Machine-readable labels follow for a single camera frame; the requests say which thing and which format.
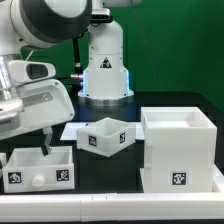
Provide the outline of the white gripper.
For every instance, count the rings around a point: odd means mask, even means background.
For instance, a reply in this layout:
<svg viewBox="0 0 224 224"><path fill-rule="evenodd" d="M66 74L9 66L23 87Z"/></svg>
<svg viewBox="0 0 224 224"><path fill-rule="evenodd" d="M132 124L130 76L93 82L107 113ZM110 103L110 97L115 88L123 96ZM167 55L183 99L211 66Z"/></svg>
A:
<svg viewBox="0 0 224 224"><path fill-rule="evenodd" d="M75 115L64 85L55 79L26 84L17 88L17 96L0 100L0 140L42 129L41 150L51 153L54 126L70 121Z"/></svg>

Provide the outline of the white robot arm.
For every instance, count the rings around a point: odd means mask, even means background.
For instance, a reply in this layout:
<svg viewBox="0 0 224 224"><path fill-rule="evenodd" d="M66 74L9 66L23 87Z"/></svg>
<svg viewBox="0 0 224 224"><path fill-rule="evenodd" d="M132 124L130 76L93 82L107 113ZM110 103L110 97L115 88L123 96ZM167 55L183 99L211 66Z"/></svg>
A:
<svg viewBox="0 0 224 224"><path fill-rule="evenodd" d="M74 116L55 67L22 60L20 53L77 38L98 14L92 0L0 0L0 140Z"/></svg>

